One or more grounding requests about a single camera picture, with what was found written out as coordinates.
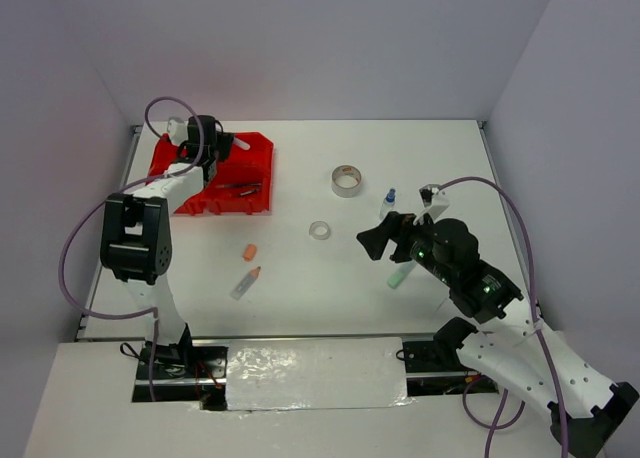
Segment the pink highlighter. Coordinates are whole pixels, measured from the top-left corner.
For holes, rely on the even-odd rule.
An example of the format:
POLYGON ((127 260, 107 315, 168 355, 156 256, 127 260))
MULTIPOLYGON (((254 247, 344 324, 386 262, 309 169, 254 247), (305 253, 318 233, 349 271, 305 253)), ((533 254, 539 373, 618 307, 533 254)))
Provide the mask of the pink highlighter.
POLYGON ((251 145, 248 142, 240 139, 237 136, 235 136, 233 139, 233 145, 245 151, 248 151, 251 148, 251 145))

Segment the teal ink pen refill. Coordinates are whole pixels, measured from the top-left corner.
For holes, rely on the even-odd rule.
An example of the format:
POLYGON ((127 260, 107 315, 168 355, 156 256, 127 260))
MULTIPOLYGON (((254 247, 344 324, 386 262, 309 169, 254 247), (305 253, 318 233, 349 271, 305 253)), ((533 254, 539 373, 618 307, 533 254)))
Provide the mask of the teal ink pen refill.
POLYGON ((215 188, 218 189, 241 189, 241 188, 259 188, 262 186, 261 182, 249 182, 249 183, 225 183, 218 184, 215 188))

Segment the orange highlighter cap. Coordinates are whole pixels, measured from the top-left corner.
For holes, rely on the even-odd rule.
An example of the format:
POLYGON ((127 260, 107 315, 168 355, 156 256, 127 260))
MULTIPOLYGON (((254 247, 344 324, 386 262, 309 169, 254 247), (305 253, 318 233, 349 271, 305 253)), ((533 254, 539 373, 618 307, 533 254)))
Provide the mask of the orange highlighter cap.
POLYGON ((251 262, 255 258, 256 254, 257 247, 254 244, 249 244, 245 248, 242 257, 246 262, 251 262))

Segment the orange-tipped clear highlighter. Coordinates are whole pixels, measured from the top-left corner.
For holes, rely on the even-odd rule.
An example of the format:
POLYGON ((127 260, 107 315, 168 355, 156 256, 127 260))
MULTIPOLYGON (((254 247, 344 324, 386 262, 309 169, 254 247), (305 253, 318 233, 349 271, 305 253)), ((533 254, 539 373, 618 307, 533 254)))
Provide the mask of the orange-tipped clear highlighter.
POLYGON ((246 292, 254 285, 258 280, 261 273, 261 266, 258 266, 250 270, 240 282, 231 290, 230 297, 234 300, 240 300, 246 292))

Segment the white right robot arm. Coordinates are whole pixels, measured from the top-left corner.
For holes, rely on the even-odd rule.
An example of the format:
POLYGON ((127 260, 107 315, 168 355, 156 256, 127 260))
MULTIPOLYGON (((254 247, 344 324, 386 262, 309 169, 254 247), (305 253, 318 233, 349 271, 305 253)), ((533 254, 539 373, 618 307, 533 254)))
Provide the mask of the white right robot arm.
POLYGON ((536 411, 570 455, 597 456, 638 401, 630 384, 599 373, 534 317, 521 290, 481 259, 464 222, 390 212, 356 239, 372 260, 395 243, 392 261, 426 269, 461 313, 435 333, 431 351, 405 348, 405 359, 487 376, 536 411))

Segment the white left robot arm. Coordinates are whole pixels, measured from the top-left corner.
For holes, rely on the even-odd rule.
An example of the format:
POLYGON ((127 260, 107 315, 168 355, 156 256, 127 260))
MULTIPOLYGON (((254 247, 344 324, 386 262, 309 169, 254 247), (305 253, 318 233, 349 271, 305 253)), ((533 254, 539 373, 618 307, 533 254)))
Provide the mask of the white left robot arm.
POLYGON ((218 163, 229 157, 234 135, 224 132, 216 118, 200 115, 175 125, 169 136, 183 141, 168 175, 132 193, 107 198, 100 259, 140 311, 157 310, 146 324, 143 359, 182 377, 195 367, 196 352, 168 282, 173 253, 170 216, 208 187, 218 163))

